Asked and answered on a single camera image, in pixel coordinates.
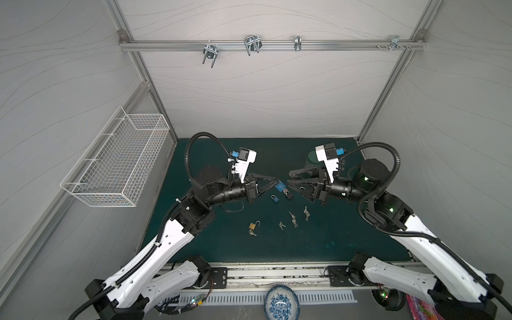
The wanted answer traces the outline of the small blue padlock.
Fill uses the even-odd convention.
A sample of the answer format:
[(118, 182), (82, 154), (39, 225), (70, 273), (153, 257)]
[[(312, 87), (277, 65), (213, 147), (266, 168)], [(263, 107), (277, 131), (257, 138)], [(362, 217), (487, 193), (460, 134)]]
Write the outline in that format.
[(286, 189), (286, 185), (280, 181), (276, 186), (275, 188), (279, 191), (279, 192), (283, 192), (285, 189)]

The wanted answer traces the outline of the silver key pair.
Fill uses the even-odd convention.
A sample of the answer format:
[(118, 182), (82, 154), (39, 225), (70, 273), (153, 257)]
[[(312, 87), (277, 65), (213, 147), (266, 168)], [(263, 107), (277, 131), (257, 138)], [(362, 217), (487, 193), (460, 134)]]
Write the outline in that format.
[(305, 221), (309, 221), (311, 214), (309, 213), (307, 206), (305, 206), (303, 213), (305, 214)]

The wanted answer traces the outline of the brass padlock with keys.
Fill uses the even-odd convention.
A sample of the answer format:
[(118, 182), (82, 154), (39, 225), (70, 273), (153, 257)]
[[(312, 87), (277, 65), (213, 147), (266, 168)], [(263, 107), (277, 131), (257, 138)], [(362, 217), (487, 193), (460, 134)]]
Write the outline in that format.
[(252, 236), (256, 236), (255, 229), (256, 229), (256, 227), (260, 226), (260, 224), (261, 224), (261, 221), (256, 221), (254, 223), (250, 223), (249, 227), (248, 227), (249, 234)]

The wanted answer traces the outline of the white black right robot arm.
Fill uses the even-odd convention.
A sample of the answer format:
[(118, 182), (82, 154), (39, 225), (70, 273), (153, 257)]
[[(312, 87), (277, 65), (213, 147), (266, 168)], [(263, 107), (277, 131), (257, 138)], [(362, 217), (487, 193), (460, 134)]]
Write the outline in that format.
[(352, 178), (337, 175), (339, 162), (327, 159), (321, 166), (293, 170), (288, 184), (309, 201), (333, 197), (355, 202), (362, 220), (399, 242), (429, 269), (429, 273), (417, 273), (360, 254), (352, 263), (352, 277), (417, 297), (444, 319), (495, 319), (498, 305), (511, 310), (499, 276), (468, 264), (436, 237), (410, 206), (387, 192), (401, 165), (398, 155), (393, 157), (391, 169), (381, 161), (367, 159)]

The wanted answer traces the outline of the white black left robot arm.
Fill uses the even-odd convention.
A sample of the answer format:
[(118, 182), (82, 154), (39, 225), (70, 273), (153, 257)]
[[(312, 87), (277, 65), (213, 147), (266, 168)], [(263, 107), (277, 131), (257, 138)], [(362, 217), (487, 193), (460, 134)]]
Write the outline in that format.
[(85, 289), (89, 301), (70, 318), (93, 307), (100, 319), (142, 319), (182, 289), (204, 285), (211, 267), (198, 255), (163, 275), (158, 272), (214, 220), (217, 205), (243, 199), (252, 204), (278, 182), (276, 177), (259, 174), (229, 179), (216, 167), (204, 168), (166, 213), (152, 242), (111, 277), (93, 280)]

